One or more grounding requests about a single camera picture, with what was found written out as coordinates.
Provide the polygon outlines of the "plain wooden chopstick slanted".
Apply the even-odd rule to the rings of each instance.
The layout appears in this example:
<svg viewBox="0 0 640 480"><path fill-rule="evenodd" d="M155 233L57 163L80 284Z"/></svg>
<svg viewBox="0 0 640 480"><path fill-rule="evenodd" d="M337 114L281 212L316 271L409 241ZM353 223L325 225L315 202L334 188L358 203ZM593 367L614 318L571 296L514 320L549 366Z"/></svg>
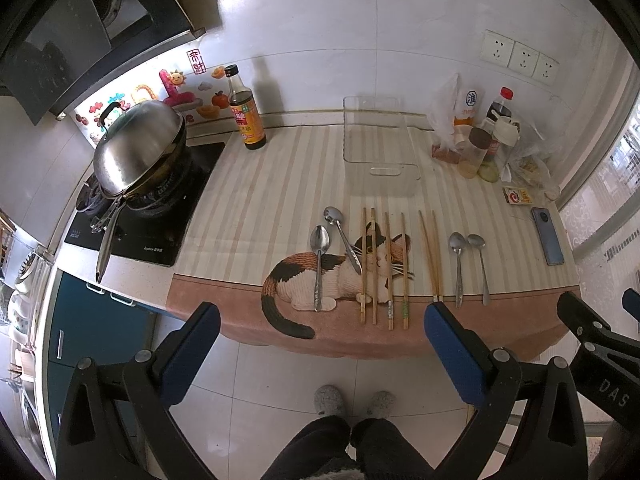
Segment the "plain wooden chopstick slanted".
<svg viewBox="0 0 640 480"><path fill-rule="evenodd" d="M428 229L428 225L422 211L419 211L419 218L420 218L420 226L421 226L422 234L424 238L426 262L428 265L428 275L430 276L430 281L431 281L433 301L438 301L439 300L438 270L437 270L433 247L431 243L430 230Z"/></svg>

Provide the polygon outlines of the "wooden chopstick green band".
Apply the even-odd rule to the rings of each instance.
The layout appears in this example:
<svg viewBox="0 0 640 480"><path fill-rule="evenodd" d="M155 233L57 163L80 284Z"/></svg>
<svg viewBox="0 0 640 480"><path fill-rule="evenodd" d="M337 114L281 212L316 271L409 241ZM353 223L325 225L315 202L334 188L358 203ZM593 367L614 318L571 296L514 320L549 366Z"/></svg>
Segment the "wooden chopstick green band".
<svg viewBox="0 0 640 480"><path fill-rule="evenodd" d="M400 213L401 241L402 241L402 328L408 330L410 326L409 309L409 261L408 242L406 232L406 218L403 212Z"/></svg>
<svg viewBox="0 0 640 480"><path fill-rule="evenodd" d="M384 226L386 238L386 269L387 269L387 329L393 330L394 321L394 285L393 285L393 249L392 236L390 235L390 215L384 212Z"/></svg>

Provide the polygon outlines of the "blue smartphone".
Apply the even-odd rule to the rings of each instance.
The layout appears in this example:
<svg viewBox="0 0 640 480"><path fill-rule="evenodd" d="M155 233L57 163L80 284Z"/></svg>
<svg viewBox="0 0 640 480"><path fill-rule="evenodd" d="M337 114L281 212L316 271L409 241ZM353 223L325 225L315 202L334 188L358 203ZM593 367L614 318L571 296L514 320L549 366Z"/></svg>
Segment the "blue smartphone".
<svg viewBox="0 0 640 480"><path fill-rule="evenodd" d="M546 208L533 207L530 213L536 226L546 263L548 266L560 266L564 264L564 255L550 212Z"/></svg>

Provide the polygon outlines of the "steel spoon far right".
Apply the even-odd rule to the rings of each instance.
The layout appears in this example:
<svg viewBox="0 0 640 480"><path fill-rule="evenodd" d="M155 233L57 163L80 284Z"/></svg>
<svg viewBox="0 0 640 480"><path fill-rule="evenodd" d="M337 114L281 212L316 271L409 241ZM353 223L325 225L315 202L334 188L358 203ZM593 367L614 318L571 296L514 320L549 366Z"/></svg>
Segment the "steel spoon far right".
<svg viewBox="0 0 640 480"><path fill-rule="evenodd" d="M490 290L488 285L488 278L486 273L485 259L484 259L484 248L486 246L486 242L480 234L469 234L466 238L470 246L475 248L478 251L478 255L480 256L480 268L482 269L482 278L483 278L483 298L482 303L484 306L488 306L490 304Z"/></svg>

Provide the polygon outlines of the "grey slipper right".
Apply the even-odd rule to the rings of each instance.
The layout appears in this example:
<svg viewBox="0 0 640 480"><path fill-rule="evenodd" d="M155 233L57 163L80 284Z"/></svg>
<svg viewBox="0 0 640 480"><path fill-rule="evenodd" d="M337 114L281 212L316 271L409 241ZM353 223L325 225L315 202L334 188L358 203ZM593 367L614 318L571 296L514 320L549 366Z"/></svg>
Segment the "grey slipper right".
<svg viewBox="0 0 640 480"><path fill-rule="evenodd" d="M369 401L364 414L367 418L388 419L396 403L396 396L389 391L378 391Z"/></svg>

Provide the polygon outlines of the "soy sauce bottle red cap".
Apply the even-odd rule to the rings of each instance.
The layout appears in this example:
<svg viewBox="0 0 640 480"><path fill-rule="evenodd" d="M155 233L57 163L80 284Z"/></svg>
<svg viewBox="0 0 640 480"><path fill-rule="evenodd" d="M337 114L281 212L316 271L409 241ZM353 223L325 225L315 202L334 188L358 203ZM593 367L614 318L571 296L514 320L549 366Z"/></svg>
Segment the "soy sauce bottle red cap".
<svg viewBox="0 0 640 480"><path fill-rule="evenodd" d="M490 135L489 148L485 157L478 168L477 174L486 182L495 183L499 179L499 170L496 163L496 155L500 148L500 140L496 136L496 128L500 124L500 120L504 119L508 124L511 122L512 110L510 110L511 101L514 92L509 87L502 87L498 99L491 103L485 118L480 124L480 128Z"/></svg>

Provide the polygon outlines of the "person legs black trousers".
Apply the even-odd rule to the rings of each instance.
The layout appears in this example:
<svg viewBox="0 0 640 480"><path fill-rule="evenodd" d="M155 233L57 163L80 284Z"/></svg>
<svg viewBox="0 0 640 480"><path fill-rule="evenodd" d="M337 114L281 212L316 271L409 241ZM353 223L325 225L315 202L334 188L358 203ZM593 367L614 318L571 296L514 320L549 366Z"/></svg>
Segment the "person legs black trousers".
<svg viewBox="0 0 640 480"><path fill-rule="evenodd" d="M428 479L433 467L389 420L310 422L288 442L265 479Z"/></svg>

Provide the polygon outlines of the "spice jar brown lid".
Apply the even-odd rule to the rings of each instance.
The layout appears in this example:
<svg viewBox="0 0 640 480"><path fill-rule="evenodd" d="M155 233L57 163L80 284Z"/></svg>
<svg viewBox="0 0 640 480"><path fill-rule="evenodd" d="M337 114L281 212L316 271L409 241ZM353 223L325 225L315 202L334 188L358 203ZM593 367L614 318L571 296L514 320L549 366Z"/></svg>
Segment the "spice jar brown lid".
<svg viewBox="0 0 640 480"><path fill-rule="evenodd" d="M488 148L491 135L482 128L472 127L460 153L459 174L465 179L473 179L480 169Z"/></svg>

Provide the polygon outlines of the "cat pattern striped table mat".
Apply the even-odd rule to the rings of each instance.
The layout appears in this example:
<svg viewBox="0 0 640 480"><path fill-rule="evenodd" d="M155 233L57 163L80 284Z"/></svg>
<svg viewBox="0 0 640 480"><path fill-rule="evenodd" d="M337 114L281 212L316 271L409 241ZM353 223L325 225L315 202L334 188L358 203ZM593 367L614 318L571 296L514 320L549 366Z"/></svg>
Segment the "cat pattern striped table mat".
<svg viewBox="0 0 640 480"><path fill-rule="evenodd" d="M396 359L430 350L422 328L433 299L422 211L435 257L431 211L437 218L444 299L460 323L489 347L506 347L535 359L559 342L566 328L556 314L562 292L577 292L572 259L548 266L530 210L506 202L502 187L465 179L431 159L426 134L416 154L420 180L409 197L358 196L349 192L340 127L284 128L264 148L250 151L231 138L210 175L186 231L165 301L187 318L204 301L222 316L224 334L246 344L278 346L317 356ZM367 321L360 323L361 275L349 262L337 229L323 218L333 206L360 260L361 213L367 207ZM371 208L378 239L378 324L372 323ZM393 249L394 321L387 329L387 269L384 212L390 215ZM410 326L402 328L402 241L406 218ZM316 257L310 234L329 232L322 256L322 307L314 310ZM456 256L452 232L480 234L490 304L484 306L478 251L462 254L463 304L456 307Z"/></svg>

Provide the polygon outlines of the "white blue-labelled bottle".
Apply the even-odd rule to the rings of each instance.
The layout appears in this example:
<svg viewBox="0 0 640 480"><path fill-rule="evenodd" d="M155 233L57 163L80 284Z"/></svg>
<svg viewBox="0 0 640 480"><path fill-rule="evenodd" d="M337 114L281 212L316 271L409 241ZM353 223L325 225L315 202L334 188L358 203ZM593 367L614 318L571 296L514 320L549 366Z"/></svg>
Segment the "white blue-labelled bottle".
<svg viewBox="0 0 640 480"><path fill-rule="evenodd" d="M472 126L482 104L484 91L480 87L462 87L454 103L454 126Z"/></svg>

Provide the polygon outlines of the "clear plastic bag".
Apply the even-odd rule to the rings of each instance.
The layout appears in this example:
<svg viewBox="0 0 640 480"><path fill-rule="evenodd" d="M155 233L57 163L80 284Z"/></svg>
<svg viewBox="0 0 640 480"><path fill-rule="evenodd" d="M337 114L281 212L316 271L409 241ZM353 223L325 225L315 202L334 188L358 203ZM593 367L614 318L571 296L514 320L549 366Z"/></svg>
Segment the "clear plastic bag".
<svg viewBox="0 0 640 480"><path fill-rule="evenodd" d="M431 158L457 165L472 126L457 120L454 111L460 93L460 75L454 73L435 93L427 107L426 119L433 133Z"/></svg>

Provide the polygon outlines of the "steel wok with lid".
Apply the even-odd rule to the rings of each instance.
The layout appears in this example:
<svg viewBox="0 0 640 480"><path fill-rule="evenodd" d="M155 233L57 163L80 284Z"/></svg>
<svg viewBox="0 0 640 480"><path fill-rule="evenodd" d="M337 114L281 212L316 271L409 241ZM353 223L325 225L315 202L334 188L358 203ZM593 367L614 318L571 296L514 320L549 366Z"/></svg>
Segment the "steel wok with lid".
<svg viewBox="0 0 640 480"><path fill-rule="evenodd" d="M145 197L157 202L157 192L171 185L186 152L186 120L169 105L144 101L130 107L108 127L93 154L93 170L110 208L92 224L103 234L96 260L96 280L102 281L110 261L113 238L122 210Z"/></svg>

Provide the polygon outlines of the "clear plastic organizer bin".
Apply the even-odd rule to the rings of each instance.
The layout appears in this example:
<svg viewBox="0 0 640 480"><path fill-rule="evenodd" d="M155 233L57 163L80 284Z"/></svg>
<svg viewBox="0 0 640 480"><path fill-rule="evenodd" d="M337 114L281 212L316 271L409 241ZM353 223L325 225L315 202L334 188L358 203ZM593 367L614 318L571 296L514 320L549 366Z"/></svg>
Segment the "clear plastic organizer bin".
<svg viewBox="0 0 640 480"><path fill-rule="evenodd" d="M420 169L398 99L343 99L343 160L349 192L358 196L409 197Z"/></svg>

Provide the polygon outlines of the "dark vinegar bottle orange label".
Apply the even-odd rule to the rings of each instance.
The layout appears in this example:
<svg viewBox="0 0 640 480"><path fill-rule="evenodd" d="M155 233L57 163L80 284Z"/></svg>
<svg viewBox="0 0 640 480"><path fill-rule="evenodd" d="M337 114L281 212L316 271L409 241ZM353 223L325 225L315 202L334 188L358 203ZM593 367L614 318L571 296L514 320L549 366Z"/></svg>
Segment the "dark vinegar bottle orange label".
<svg viewBox="0 0 640 480"><path fill-rule="evenodd" d="M224 73L229 83L229 105L243 143L248 150L259 150L267 143L262 118L260 118L253 91L245 84L239 74L238 66L227 65Z"/></svg>

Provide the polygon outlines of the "black range hood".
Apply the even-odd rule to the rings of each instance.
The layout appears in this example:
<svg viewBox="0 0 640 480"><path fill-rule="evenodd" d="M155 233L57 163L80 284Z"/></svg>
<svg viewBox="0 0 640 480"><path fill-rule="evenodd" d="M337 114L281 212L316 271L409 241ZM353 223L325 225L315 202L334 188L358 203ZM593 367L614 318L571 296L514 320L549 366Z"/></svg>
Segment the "black range hood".
<svg viewBox="0 0 640 480"><path fill-rule="evenodd" d="M179 0L1 0L1 92L38 125L203 32Z"/></svg>

